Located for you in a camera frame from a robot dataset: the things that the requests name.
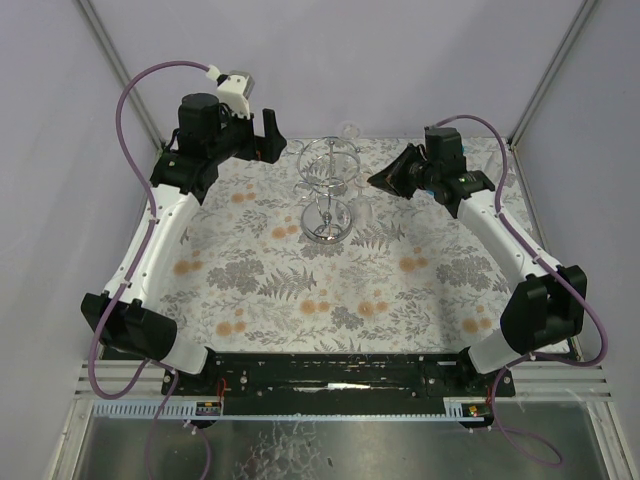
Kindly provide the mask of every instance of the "white wall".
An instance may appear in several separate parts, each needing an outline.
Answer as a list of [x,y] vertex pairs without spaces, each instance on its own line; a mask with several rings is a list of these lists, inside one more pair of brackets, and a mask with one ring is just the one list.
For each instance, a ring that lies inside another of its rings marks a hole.
[[[587,272],[611,339],[606,369],[640,462],[640,4],[602,2],[519,153],[554,255]],[[583,344],[597,352],[589,323]]]
[[[459,113],[514,127],[581,0],[93,0],[130,71],[167,59],[251,72],[285,136],[422,134]],[[163,131],[192,83],[150,80]],[[200,83],[206,88],[205,80]],[[461,124],[463,133],[487,135]]]
[[[85,292],[117,268],[142,191],[119,151],[118,84],[70,0],[0,15],[0,477],[44,472],[91,329]],[[127,112],[132,152],[154,151]]]

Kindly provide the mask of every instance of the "gray leaf pattern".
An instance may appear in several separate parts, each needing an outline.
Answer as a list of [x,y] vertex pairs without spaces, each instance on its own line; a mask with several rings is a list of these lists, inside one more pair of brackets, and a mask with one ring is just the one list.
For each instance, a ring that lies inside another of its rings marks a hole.
[[471,285],[480,291],[491,286],[491,279],[486,272],[491,271],[491,263],[484,257],[470,255],[456,258],[450,264],[440,265],[436,271],[438,280],[449,282],[454,287]]
[[304,233],[300,234],[298,243],[304,245],[300,250],[300,253],[304,258],[308,258],[309,260],[313,260],[316,257],[336,257],[342,255],[344,252],[343,243],[320,245],[309,240]]
[[344,327],[347,330],[355,330],[364,325],[364,320],[353,313],[349,313],[346,307],[337,307],[331,312],[331,323],[336,327]]
[[404,236],[400,226],[394,225],[393,221],[388,225],[379,220],[378,225],[369,225],[362,230],[356,230],[355,236],[351,239],[351,245],[370,249],[377,246],[378,250],[384,246],[388,249],[391,242],[400,240]]
[[307,273],[307,268],[303,268],[302,273],[298,273],[294,268],[289,267],[291,273],[283,272],[276,268],[276,273],[271,274],[271,278],[267,278],[265,283],[258,290],[258,294],[268,297],[285,298],[289,300],[291,297],[298,298],[303,290],[311,291],[311,287],[315,287],[318,282],[313,278],[313,272]]
[[[409,141],[423,140],[358,140],[361,162],[379,171]],[[469,169],[497,150],[495,140],[466,139]],[[367,186],[374,221],[319,245],[300,230],[308,201],[292,195],[296,160],[220,165],[160,299],[159,312],[182,335],[223,351],[435,353],[460,351],[499,327],[504,276],[432,197],[416,192],[408,201]],[[350,186],[342,200],[357,193]],[[503,202],[530,231],[514,171]]]
[[229,262],[222,268],[214,268],[207,276],[210,287],[216,285],[220,290],[236,288],[246,295],[258,288],[256,275],[262,275],[264,268],[260,260],[244,259],[239,262]]

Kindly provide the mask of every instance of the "metal frame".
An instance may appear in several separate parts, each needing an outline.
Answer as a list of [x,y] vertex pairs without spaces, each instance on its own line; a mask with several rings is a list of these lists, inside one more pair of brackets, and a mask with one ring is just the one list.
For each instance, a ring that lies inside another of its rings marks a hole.
[[[123,360],[100,360],[97,362],[96,374],[100,384],[107,389],[122,388],[133,376],[139,362]],[[77,469],[80,452],[89,431],[89,423],[93,417],[94,405],[99,403],[91,391],[87,378],[87,364],[83,365],[76,398],[73,400],[69,417],[62,433],[61,442],[54,457],[53,467],[46,477],[49,480],[69,480]],[[127,398],[137,398],[157,403],[163,398],[162,385],[166,382],[164,370],[149,366],[142,372],[141,380]],[[612,479],[638,479],[638,472],[631,460],[629,446],[620,434],[620,425],[615,411],[613,398],[604,372],[600,367],[576,369],[556,362],[528,362],[512,369],[516,396],[512,398],[498,397],[499,403],[505,402],[576,402],[583,403],[589,412],[596,434],[598,446]],[[175,397],[177,404],[186,400],[203,400],[202,397]],[[458,401],[484,401],[484,399],[445,399],[448,404]],[[148,418],[147,413],[140,411],[129,418]]]
[[571,25],[569,25],[567,32],[564,34],[560,45],[553,54],[551,62],[547,66],[547,69],[542,75],[540,82],[536,86],[531,99],[527,103],[522,116],[509,135],[508,142],[510,145],[518,145],[518,142],[524,135],[524,132],[529,125],[529,122],[538,110],[542,99],[546,95],[560,68],[562,68],[563,63],[567,59],[569,52],[575,45],[576,40],[593,16],[596,7],[599,4],[600,0],[584,0],[582,2],[582,5],[580,5],[578,12],[576,13],[575,17],[573,17]]
[[[85,19],[100,50],[105,55],[109,67],[118,82],[124,87],[131,79],[131,76],[127,72],[92,1],[74,0],[74,3]],[[545,249],[548,249],[546,236],[537,221],[538,216],[535,204],[526,177],[521,169],[517,146],[569,52],[599,4],[600,0],[583,1],[522,116],[508,137],[508,143],[514,154],[517,173],[522,181],[525,202],[532,215],[534,228],[536,228]],[[137,91],[131,92],[130,101],[150,141],[156,148],[160,148],[163,141],[162,134]],[[101,385],[107,390],[120,390],[129,382],[138,365],[139,363],[136,361],[98,361],[97,376]],[[56,452],[52,458],[49,474],[46,476],[48,479],[68,480],[73,478],[76,471],[80,452],[90,428],[89,424],[96,398],[89,385],[87,373],[87,365],[85,363],[78,381],[76,396],[72,402]],[[573,369],[555,362],[533,362],[519,365],[512,370],[512,373],[516,386],[516,396],[499,398],[499,403],[567,401],[585,403],[591,416],[596,438],[610,478],[640,478],[630,455],[629,446],[621,434],[622,430],[613,404],[609,384],[606,382],[604,372],[600,367]],[[140,381],[127,398],[157,401],[162,398],[161,388],[165,381],[167,379],[164,377],[162,369],[148,367],[143,371]],[[194,397],[177,398],[179,400],[194,399]],[[448,400],[455,402],[458,399],[452,398]],[[467,398],[464,400],[468,402],[473,399]]]
[[[85,20],[87,27],[91,30],[98,48],[100,48],[104,54],[104,57],[109,64],[109,68],[116,76],[120,86],[124,88],[129,81],[131,81],[131,75],[129,75],[129,72],[124,66],[124,63],[120,58],[120,54],[113,45],[113,41],[104,27],[93,3],[91,0],[74,0],[74,3]],[[151,115],[149,114],[149,111],[142,101],[137,89],[134,88],[129,94],[129,102],[131,102],[131,108],[133,108],[138,120],[140,120],[142,128],[149,137],[149,140],[151,140],[151,143],[153,143],[156,149],[161,148],[163,142],[162,133],[153,121],[153,118],[151,118]]]

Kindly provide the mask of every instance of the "table surface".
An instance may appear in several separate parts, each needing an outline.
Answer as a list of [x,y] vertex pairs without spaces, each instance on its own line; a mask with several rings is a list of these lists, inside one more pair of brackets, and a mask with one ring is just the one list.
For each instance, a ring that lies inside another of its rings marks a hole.
[[[358,140],[374,172],[409,140]],[[469,169],[497,142],[465,141]],[[373,187],[374,220],[335,245],[311,242],[292,194],[297,155],[275,165],[232,159],[183,235],[162,314],[217,351],[458,352],[499,326],[507,284],[480,241],[431,197]],[[356,193],[351,188],[346,200]],[[515,173],[504,204],[531,231]],[[554,347],[552,351],[566,351]]]
[[[208,479],[399,480],[514,479],[602,480],[607,478],[588,413],[577,403],[504,404],[500,417],[530,430],[564,455],[561,469],[533,463],[497,431],[468,433],[437,422],[236,422],[205,430],[213,455]],[[147,478],[144,444],[150,421],[91,421],[76,480]],[[162,421],[151,446],[153,476],[200,478],[205,450],[180,422]],[[537,442],[518,436],[533,454],[555,461]]]

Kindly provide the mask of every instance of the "black bracket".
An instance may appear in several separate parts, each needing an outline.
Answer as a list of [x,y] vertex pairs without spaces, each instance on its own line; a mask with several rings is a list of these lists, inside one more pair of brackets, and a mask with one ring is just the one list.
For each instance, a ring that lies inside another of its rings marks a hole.
[[462,137],[455,128],[425,129],[425,145],[407,148],[369,183],[391,195],[410,199],[416,190],[430,191],[453,218],[463,199],[495,189],[480,170],[468,172]]
[[264,137],[254,134],[253,114],[250,118],[234,116],[215,95],[187,95],[178,109],[178,149],[165,149],[153,170],[151,184],[178,187],[202,204],[225,160],[236,157],[275,163],[287,141],[278,130],[273,110],[264,109],[262,117]]
[[[583,298],[587,276],[578,266],[557,266]],[[509,346],[524,355],[558,343],[582,331],[584,310],[551,275],[529,276],[518,284],[500,317],[500,328]]]
[[[84,296],[80,310],[94,332],[110,301],[106,293]],[[105,323],[100,343],[120,352],[160,361],[171,351],[177,332],[176,322],[147,310],[139,300],[131,304],[119,301]]]
[[[226,415],[442,414],[444,397],[486,398],[495,373],[463,385],[456,355],[209,352],[206,379],[182,375],[179,395],[216,396]],[[171,385],[163,385],[166,393]],[[498,396],[513,396],[511,376]],[[348,388],[337,388],[348,385]]]

